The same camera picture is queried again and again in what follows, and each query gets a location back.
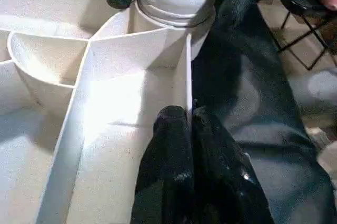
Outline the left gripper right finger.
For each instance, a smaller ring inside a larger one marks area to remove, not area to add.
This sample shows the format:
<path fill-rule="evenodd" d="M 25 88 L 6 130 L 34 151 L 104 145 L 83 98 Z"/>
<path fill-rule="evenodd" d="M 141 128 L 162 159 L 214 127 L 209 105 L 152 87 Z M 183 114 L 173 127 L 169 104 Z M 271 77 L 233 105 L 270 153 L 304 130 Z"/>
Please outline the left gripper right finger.
<path fill-rule="evenodd" d="M 249 155 L 207 107 L 193 111 L 192 149 L 203 222 L 274 222 Z"/>

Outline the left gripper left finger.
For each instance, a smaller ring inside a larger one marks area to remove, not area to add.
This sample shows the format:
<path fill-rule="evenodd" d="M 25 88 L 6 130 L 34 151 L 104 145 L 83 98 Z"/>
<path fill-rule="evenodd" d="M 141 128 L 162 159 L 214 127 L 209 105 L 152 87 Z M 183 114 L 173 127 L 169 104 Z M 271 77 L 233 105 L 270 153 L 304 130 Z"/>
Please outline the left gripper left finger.
<path fill-rule="evenodd" d="M 134 198 L 135 223 L 192 223 L 194 167 L 185 110 L 166 106 L 153 125 L 141 159 Z"/>

